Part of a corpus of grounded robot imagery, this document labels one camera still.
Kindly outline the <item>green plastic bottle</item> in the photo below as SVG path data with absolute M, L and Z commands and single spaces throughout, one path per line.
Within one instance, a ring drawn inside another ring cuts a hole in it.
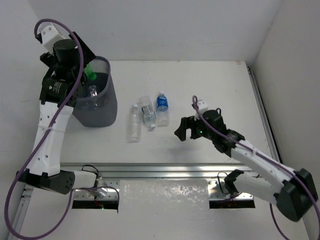
M 96 73 L 93 71 L 91 65 L 88 63 L 86 65 L 86 67 L 83 70 L 83 73 L 86 75 L 86 77 L 90 80 L 90 81 L 94 81 L 97 78 Z

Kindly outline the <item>clear bottle blue label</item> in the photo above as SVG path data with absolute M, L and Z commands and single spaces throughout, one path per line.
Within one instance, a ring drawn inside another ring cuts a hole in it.
M 156 98 L 157 125 L 167 127 L 170 124 L 168 99 L 163 91 L 158 93 Z

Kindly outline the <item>clear bottle diagonal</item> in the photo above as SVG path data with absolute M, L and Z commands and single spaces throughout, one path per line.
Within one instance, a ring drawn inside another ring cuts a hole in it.
M 96 85 L 91 85 L 87 89 L 87 97 L 88 98 L 95 98 L 98 96 L 98 87 Z

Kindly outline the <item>clear bottle grey label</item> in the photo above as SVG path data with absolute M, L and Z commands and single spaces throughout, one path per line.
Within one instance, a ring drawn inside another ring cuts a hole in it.
M 149 131 L 153 131 L 156 128 L 156 113 L 148 95 L 139 98 L 141 105 L 141 112 L 143 117 L 143 123 Z

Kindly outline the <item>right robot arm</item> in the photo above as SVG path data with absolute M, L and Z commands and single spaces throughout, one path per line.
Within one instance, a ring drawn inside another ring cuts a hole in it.
M 201 116 L 181 118 L 174 134 L 185 141 L 187 130 L 191 139 L 206 138 L 222 154 L 241 162 L 258 173 L 262 179 L 244 171 L 233 170 L 224 178 L 230 195 L 245 192 L 274 206 L 287 219 L 298 222 L 319 198 L 313 177 L 304 168 L 285 166 L 254 147 L 243 135 L 228 129 L 221 109 L 206 110 Z

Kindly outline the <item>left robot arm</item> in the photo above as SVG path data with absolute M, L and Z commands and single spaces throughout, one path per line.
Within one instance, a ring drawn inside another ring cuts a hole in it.
M 95 54 L 73 32 L 53 44 L 53 52 L 40 56 L 48 66 L 40 91 L 40 116 L 30 162 L 18 181 L 63 195 L 75 189 L 95 187 L 97 174 L 61 169 L 61 151 L 68 121 L 77 100 L 85 95 L 88 81 L 84 68 Z

